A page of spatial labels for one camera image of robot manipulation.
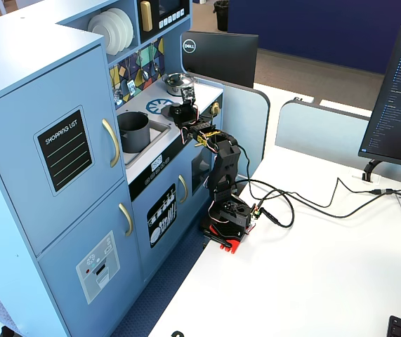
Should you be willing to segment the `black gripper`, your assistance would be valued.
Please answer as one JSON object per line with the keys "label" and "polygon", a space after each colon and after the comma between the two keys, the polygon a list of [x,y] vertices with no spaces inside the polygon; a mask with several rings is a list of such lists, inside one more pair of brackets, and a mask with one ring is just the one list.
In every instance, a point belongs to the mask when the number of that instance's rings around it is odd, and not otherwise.
{"label": "black gripper", "polygon": [[171,114],[174,114],[171,115],[171,118],[178,128],[196,124],[199,119],[198,107],[192,99],[185,100],[183,104],[173,103],[171,105]]}

